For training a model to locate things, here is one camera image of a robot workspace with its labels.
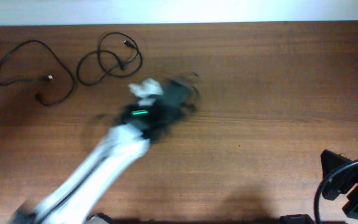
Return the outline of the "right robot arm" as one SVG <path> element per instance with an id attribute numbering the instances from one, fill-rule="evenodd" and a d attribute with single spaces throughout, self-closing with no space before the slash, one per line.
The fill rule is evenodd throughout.
<path id="1" fill-rule="evenodd" d="M 325 149 L 321 155 L 323 179 L 314 198 L 314 216 L 320 222 L 319 198 L 334 201 L 341 194 L 347 196 L 342 211 L 348 218 L 358 220 L 358 159 L 352 161 Z"/>

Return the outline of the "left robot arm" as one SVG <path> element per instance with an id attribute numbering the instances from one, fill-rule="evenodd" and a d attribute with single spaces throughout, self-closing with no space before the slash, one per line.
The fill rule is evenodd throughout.
<path id="1" fill-rule="evenodd" d="M 196 111 L 197 88 L 181 80 L 148 78 L 129 84 L 137 98 L 127 105 L 91 154 L 32 211 L 20 206 L 9 223 L 84 223 L 97 201 L 167 128 Z"/>

